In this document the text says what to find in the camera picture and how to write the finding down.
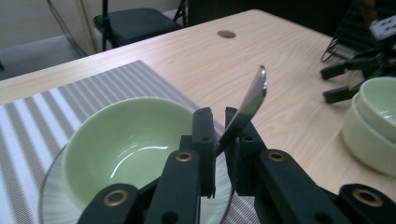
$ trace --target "floor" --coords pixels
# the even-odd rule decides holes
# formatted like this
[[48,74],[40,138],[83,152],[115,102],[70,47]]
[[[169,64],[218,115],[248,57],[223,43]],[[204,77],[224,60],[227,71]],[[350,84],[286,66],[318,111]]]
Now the floor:
[[[176,11],[163,14],[173,19]],[[84,56],[73,48],[64,35],[0,49],[0,62],[4,66],[4,70],[0,70],[0,81],[82,57]]]

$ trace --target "wooden table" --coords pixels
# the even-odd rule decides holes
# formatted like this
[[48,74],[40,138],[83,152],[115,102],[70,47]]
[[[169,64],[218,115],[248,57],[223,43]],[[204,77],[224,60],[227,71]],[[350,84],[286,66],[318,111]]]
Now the wooden table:
[[[220,30],[235,38],[222,38]],[[268,94],[253,120],[265,144],[293,156],[314,181],[338,192],[348,183],[379,189],[396,200],[396,178],[356,161],[341,137],[350,102],[327,105],[321,93],[358,78],[324,81],[321,54],[331,38],[272,15],[251,10],[161,35],[0,82],[0,104],[142,60],[199,106],[224,122],[226,106],[238,107],[259,65],[268,72]]]

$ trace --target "gray striped placemat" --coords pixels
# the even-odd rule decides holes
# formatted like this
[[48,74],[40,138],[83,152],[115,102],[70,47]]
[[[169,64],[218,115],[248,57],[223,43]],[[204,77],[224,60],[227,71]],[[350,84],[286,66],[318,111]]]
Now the gray striped placemat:
[[[140,61],[0,105],[0,223],[39,223],[46,172],[73,132],[103,107],[143,96],[198,108]],[[224,223],[257,222],[252,199],[233,197]]]

